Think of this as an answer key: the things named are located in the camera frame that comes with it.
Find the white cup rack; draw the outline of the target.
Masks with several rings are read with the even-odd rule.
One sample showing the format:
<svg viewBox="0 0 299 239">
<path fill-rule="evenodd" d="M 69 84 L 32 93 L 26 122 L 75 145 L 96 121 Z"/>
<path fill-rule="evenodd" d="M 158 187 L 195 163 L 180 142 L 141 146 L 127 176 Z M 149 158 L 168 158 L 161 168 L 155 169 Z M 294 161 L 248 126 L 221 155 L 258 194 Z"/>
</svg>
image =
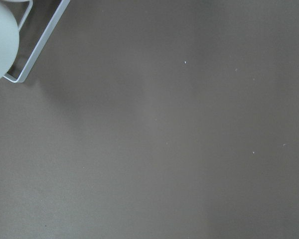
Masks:
<svg viewBox="0 0 299 239">
<path fill-rule="evenodd" d="M 14 63 L 4 78 L 23 83 L 35 65 L 69 0 L 4 0 L 16 18 L 19 47 Z"/>
</svg>

